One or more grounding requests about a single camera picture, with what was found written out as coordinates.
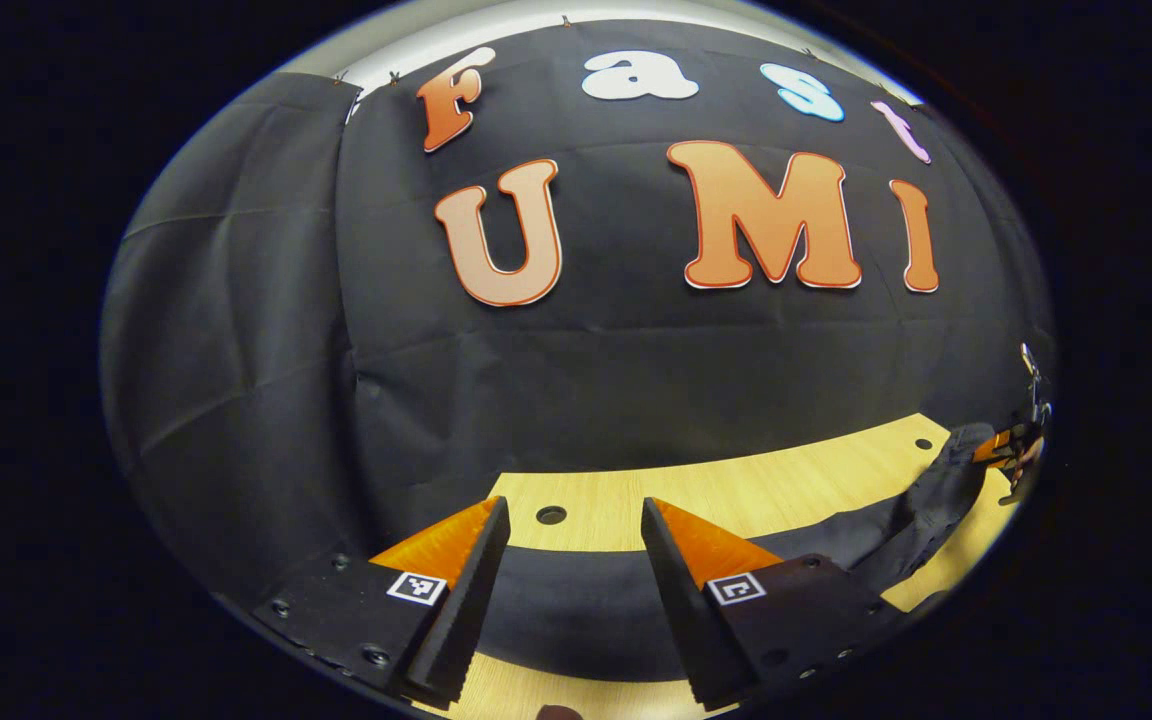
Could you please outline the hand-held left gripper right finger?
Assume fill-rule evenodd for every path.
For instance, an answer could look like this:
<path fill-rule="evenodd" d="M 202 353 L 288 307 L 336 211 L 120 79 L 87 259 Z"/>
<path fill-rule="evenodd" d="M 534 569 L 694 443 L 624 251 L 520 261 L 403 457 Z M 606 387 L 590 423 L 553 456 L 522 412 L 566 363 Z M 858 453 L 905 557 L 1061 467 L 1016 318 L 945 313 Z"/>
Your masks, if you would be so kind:
<path fill-rule="evenodd" d="M 641 537 L 695 702 L 763 705 L 887 641 L 902 611 L 828 558 L 782 559 L 645 498 Z"/>

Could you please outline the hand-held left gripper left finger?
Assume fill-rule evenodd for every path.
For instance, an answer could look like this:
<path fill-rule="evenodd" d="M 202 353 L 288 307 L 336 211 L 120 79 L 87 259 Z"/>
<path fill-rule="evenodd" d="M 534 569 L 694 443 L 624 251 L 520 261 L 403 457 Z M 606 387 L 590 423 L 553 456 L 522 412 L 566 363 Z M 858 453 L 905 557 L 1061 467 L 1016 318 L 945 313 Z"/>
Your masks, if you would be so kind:
<path fill-rule="evenodd" d="M 370 559 L 329 553 L 253 615 L 311 660 L 397 702 L 458 702 L 511 535 L 485 498 Z"/>

